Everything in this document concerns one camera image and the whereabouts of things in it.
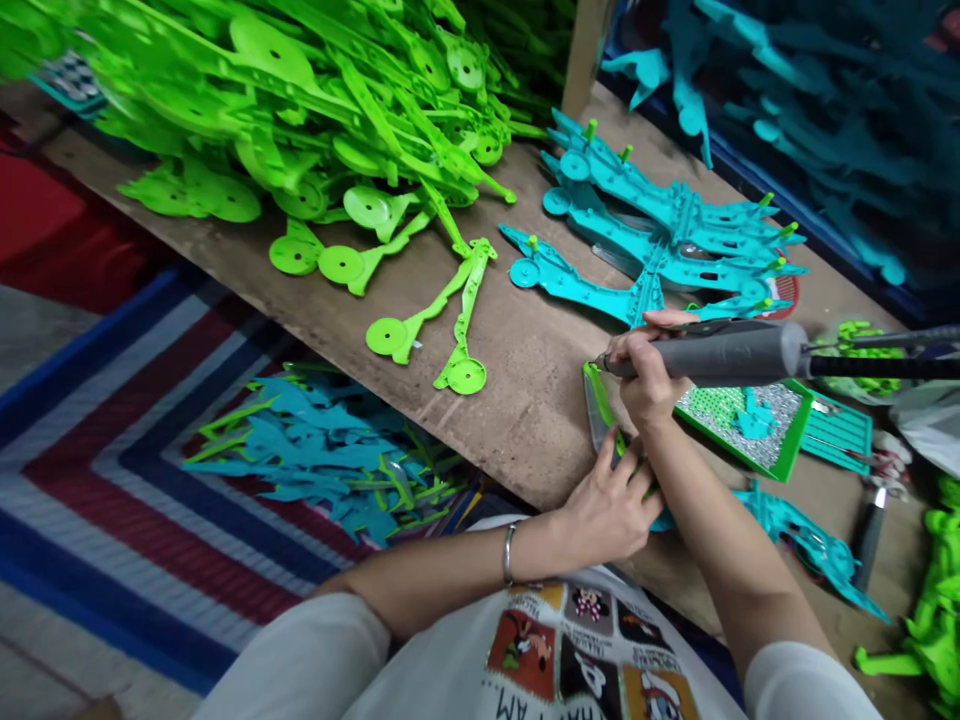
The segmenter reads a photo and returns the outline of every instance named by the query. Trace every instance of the silver bangle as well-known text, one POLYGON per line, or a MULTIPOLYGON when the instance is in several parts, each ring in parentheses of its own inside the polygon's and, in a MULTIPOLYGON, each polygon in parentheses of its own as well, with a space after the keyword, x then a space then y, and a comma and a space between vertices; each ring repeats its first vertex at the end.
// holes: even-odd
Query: silver bangle
POLYGON ((510 571, 510 545, 513 544, 513 534, 517 531, 517 524, 510 523, 507 528, 507 541, 503 544, 503 584, 513 587, 513 573, 510 571))

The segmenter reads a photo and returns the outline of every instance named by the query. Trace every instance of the wooden workbench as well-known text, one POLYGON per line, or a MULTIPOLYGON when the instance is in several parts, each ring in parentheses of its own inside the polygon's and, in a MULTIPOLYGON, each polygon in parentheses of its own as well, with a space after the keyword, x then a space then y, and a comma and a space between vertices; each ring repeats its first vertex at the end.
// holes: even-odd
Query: wooden workbench
MULTIPOLYGON (((0 89, 0 109, 20 121, 27 137, 50 122, 46 97, 20 84, 0 89)), ((653 182, 689 183, 706 202, 742 202, 744 198, 717 175, 674 147, 671 141, 631 115, 606 89, 596 86, 587 116, 599 120, 600 135, 615 149, 633 145, 633 161, 653 182)), ((118 161, 73 130, 47 146, 56 164, 140 222, 172 248, 280 322, 311 348, 363 383, 405 415, 449 444, 505 487, 541 509, 561 504, 594 462, 584 404, 581 366, 595 357, 616 323, 582 307, 555 301, 540 290, 521 290, 508 277, 518 251, 497 231, 498 223, 537 234, 557 247, 589 280, 611 287, 629 286, 625 277, 594 257, 562 222, 540 207, 550 182, 541 169, 539 149, 515 144, 494 171, 519 200, 507 206, 492 195, 455 217, 465 238, 488 237, 499 260, 487 270, 470 327, 471 355, 485 363, 488 382, 480 393, 461 397, 438 391, 433 381, 454 346, 453 324, 459 300, 423 328, 423 346, 409 366, 367 349, 369 325, 382 317, 408 317, 429 304, 453 276, 458 258, 449 250, 439 224, 416 236, 398 257, 386 260, 367 296, 353 297, 318 273, 294 278, 276 271, 267 258, 271 241, 283 234, 283 218, 266 217, 250 225, 213 220, 160 217, 116 192, 118 184, 138 177, 146 166, 118 161)), ((369 239, 350 223, 319 226, 326 245, 358 249, 369 239)), ((802 279, 802 300, 794 318, 809 330, 858 313, 888 327, 898 324, 874 302, 804 247, 792 262, 811 269, 802 279)), ((703 447, 712 467, 731 487, 743 487, 742 473, 703 447)), ((802 455, 791 482, 765 482, 765 489, 788 498, 811 519, 840 538, 849 538, 863 490, 851 473, 802 455)), ((928 562, 919 502, 891 502, 877 557, 871 596, 890 614, 903 615, 919 588, 928 562)), ((643 585, 699 623, 719 634, 719 624, 696 568, 675 533, 651 540, 625 564, 643 585)), ((821 622, 842 659, 857 644, 890 651, 902 637, 896 626, 846 605, 803 580, 821 622)), ((919 694, 899 679, 855 676, 874 695, 882 711, 896 708, 898 718, 925 717, 919 694)))

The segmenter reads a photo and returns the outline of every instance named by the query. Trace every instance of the hand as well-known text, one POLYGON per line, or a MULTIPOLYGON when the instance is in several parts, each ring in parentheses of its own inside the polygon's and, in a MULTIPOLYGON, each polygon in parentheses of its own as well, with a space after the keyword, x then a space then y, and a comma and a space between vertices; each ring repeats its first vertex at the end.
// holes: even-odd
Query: hand
POLYGON ((669 421, 673 406, 690 387, 687 378, 674 379, 667 375, 656 342, 652 341, 680 337, 682 332, 671 332, 664 327, 699 322, 700 318, 683 310, 659 310, 644 313, 643 319, 647 322, 645 326, 612 338, 607 346, 611 362, 629 358, 637 370, 637 377, 620 382, 620 399, 641 435, 669 421))
POLYGON ((659 491, 644 497, 653 484, 653 471, 637 463, 643 452, 634 440, 616 470, 611 470, 617 427, 603 439, 597 464, 555 511, 560 520, 563 550, 577 568, 629 557, 647 544, 650 526, 663 512, 659 491))

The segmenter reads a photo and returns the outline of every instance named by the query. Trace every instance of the person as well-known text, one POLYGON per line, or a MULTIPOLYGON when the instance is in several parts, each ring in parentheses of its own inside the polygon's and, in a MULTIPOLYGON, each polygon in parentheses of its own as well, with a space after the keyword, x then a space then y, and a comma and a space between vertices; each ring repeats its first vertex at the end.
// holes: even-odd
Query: person
POLYGON ((652 341, 697 318, 644 319, 608 350, 638 373, 620 388, 638 435, 615 469, 611 431, 562 508, 410 542, 331 578, 253 639, 196 720, 743 718, 644 592, 602 567, 641 550, 665 506, 748 716, 879 718, 776 547, 673 419, 688 381, 668 377, 652 341), (388 661, 391 640, 405 644, 388 661))

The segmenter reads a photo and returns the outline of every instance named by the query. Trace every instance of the white plastic bag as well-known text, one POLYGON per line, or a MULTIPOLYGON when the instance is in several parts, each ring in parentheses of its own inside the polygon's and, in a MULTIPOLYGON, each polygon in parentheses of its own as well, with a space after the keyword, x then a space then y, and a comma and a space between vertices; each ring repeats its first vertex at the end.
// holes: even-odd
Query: white plastic bag
POLYGON ((960 477, 960 381, 933 380, 901 393, 890 419, 914 450, 960 477))

